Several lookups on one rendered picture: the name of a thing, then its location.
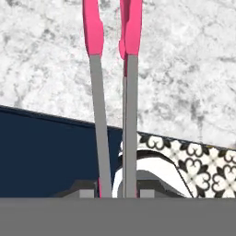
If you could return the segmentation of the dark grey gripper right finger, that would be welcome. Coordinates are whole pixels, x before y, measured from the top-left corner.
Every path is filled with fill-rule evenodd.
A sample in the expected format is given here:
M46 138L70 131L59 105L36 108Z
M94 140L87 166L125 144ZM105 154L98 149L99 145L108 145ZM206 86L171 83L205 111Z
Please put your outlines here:
M179 191L159 180L138 180L136 188L139 198L184 198Z

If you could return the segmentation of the pink and grey tongs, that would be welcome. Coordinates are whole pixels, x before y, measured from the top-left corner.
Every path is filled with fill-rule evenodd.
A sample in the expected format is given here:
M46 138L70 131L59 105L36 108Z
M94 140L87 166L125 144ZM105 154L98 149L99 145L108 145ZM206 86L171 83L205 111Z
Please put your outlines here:
M136 128L138 53L142 29L142 0L120 0L121 39L119 52L124 60L123 113L123 197L136 197ZM112 195L107 122L103 90L101 56L104 34L99 0L82 0L84 37L92 86L100 196Z

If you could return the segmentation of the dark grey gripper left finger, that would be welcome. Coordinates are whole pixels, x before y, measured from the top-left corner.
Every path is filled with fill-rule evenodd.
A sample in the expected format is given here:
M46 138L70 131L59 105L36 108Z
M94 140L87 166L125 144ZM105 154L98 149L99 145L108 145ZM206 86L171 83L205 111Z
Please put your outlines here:
M96 198L99 196L97 180L75 180L68 189L53 195L53 197L74 198Z

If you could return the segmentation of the navy blue cabinet front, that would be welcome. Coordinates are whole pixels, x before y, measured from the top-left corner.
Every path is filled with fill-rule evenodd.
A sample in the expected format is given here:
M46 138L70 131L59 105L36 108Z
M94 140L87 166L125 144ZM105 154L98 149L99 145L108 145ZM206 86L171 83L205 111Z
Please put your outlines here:
M0 105L0 197L98 189L95 124Z

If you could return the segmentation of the white and black round thing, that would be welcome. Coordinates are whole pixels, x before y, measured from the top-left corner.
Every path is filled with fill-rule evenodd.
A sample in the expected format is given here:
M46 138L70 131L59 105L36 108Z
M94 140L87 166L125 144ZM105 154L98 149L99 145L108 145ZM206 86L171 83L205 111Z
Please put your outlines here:
M159 152L150 150L136 152L136 186L138 180L159 180L179 191L184 198L193 198L177 165Z

